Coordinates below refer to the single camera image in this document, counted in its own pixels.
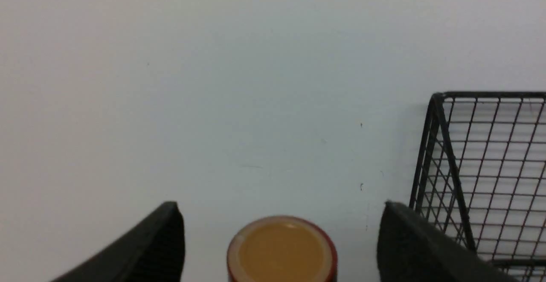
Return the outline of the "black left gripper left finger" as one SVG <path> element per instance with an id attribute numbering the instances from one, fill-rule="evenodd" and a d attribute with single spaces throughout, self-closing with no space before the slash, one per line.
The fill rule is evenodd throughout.
<path id="1" fill-rule="evenodd" d="M 146 218 L 58 282 L 179 282 L 185 264 L 185 224 L 175 201 Z"/>

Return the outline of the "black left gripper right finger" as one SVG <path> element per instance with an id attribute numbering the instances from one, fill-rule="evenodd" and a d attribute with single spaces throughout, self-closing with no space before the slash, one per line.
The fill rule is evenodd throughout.
<path id="1" fill-rule="evenodd" d="M 406 205 L 386 201 L 377 239 L 382 282 L 513 282 Z"/>

